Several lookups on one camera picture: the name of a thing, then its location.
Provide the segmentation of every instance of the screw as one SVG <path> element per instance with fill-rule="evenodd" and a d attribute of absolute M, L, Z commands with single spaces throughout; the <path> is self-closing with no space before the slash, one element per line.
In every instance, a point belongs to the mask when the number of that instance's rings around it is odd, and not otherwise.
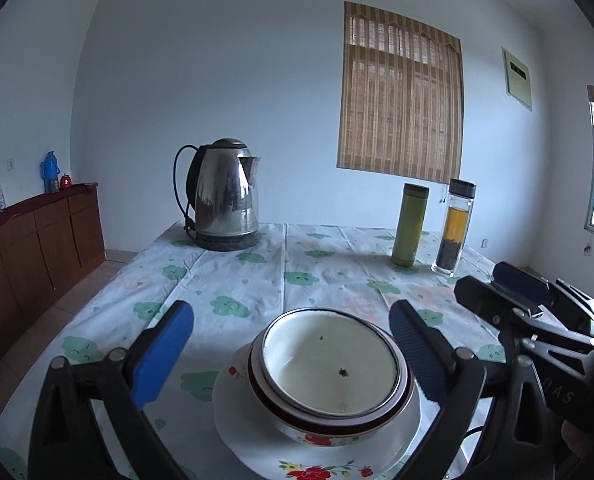
<path fill-rule="evenodd" d="M 59 368 L 64 368 L 65 364 L 66 364 L 66 357 L 60 355 L 51 361 L 51 368 L 58 370 Z"/>
<path fill-rule="evenodd" d="M 532 360 L 529 357 L 526 357 L 525 355 L 517 355 L 517 362 L 521 367 L 528 368 L 532 363 Z"/>
<path fill-rule="evenodd" d="M 111 361 L 114 361 L 116 363 L 119 363 L 120 361 L 123 361 L 124 358 L 126 357 L 126 349 L 125 348 L 113 348 L 109 353 L 108 353 L 108 358 Z"/>
<path fill-rule="evenodd" d="M 475 356 L 475 354 L 472 353 L 472 350 L 470 348 L 466 348 L 465 346 L 460 346 L 455 350 L 455 353 L 459 359 L 463 359 L 464 361 L 472 359 Z"/>
<path fill-rule="evenodd" d="M 522 339 L 522 345 L 524 345 L 528 350 L 535 350 L 535 347 L 537 346 L 535 345 L 535 341 L 528 339 L 527 337 Z"/>

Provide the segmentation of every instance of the kettle spout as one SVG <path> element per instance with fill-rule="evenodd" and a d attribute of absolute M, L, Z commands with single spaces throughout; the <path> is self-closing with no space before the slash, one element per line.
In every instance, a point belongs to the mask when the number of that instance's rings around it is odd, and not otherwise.
<path fill-rule="evenodd" d="M 255 185 L 255 176 L 257 174 L 257 165 L 259 164 L 260 156 L 241 156 L 239 162 L 249 186 Z"/>

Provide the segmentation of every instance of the tablecloth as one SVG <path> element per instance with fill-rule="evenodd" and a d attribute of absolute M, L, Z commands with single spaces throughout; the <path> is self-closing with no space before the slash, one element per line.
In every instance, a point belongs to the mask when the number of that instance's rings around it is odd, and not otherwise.
<path fill-rule="evenodd" d="M 215 253 L 196 247 L 178 223 L 123 267 L 50 343 L 4 409 L 0 459 L 14 476 L 27 478 L 34 408 L 51 359 L 66 355 L 73 364 L 84 363 L 101 359 L 114 347 L 129 347 L 178 299 L 193 306 L 193 334 L 159 398 L 144 412 L 192 480 L 259 478 L 219 438 L 212 386 L 232 353 L 286 310 L 334 308 L 387 329 L 389 306 L 407 299 L 454 347 L 468 346 L 485 359 L 504 359 L 495 330 L 454 298 L 458 278 L 491 277 L 492 262 L 471 248 L 464 249 L 455 277 L 444 278 L 430 270 L 439 246 L 434 233 L 423 232 L 410 269 L 390 262 L 393 230 L 263 224 L 260 234 L 254 248 Z M 480 402 L 473 426 L 484 422 L 488 406 Z M 94 401 L 94 411 L 119 472 L 136 478 L 103 404 Z M 434 403 L 423 400 L 422 427 L 411 449 L 437 411 Z M 464 443 L 466 455 L 475 440 Z M 451 474 L 460 467 L 455 465 Z"/>

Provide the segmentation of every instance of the glass tea bottle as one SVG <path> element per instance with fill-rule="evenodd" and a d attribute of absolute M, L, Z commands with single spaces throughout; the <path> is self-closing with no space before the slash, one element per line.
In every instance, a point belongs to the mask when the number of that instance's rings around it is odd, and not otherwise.
<path fill-rule="evenodd" d="M 397 234 L 392 246 L 391 261 L 402 267 L 412 267 L 417 254 L 421 227 L 426 215 L 429 189 L 414 184 L 404 184 Z"/>
<path fill-rule="evenodd" d="M 448 187 L 448 211 L 443 223 L 442 240 L 432 269 L 438 274 L 453 276 L 466 241 L 470 214 L 477 186 L 452 178 Z"/>

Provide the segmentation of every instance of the kettle lid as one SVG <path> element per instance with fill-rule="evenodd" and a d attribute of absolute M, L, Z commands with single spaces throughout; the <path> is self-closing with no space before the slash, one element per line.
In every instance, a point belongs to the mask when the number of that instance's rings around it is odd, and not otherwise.
<path fill-rule="evenodd" d="M 247 148 L 248 146 L 241 142 L 239 139 L 231 139 L 229 137 L 225 139 L 215 140 L 208 148 Z"/>

